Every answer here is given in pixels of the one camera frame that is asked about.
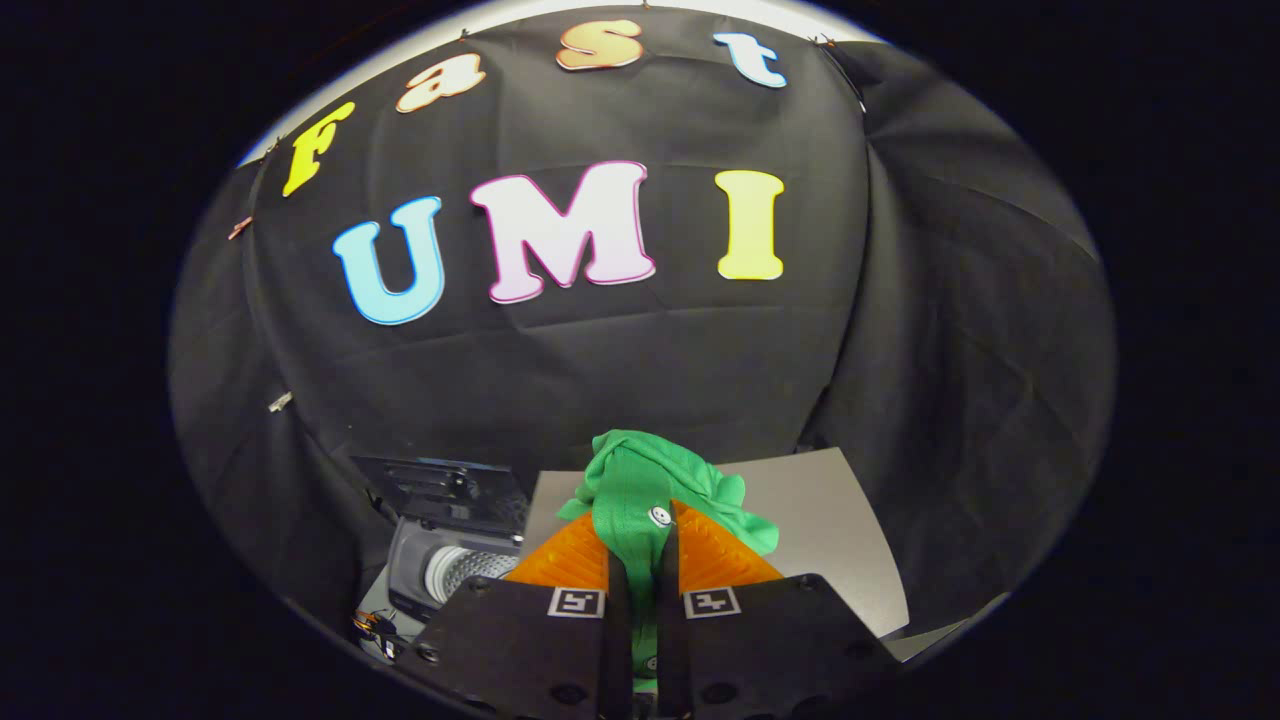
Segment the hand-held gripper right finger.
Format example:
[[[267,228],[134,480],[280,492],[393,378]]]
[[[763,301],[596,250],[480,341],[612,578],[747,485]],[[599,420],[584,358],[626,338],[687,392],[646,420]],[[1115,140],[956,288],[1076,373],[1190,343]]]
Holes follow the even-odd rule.
[[[673,501],[655,584],[662,719],[832,719],[902,664],[822,575],[783,577]]]

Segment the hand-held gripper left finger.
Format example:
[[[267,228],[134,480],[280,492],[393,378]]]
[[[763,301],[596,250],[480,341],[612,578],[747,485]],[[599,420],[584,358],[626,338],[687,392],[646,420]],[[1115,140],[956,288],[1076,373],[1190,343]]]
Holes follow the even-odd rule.
[[[632,620],[625,566],[585,512],[506,579],[465,580],[399,670],[484,719],[628,719]]]

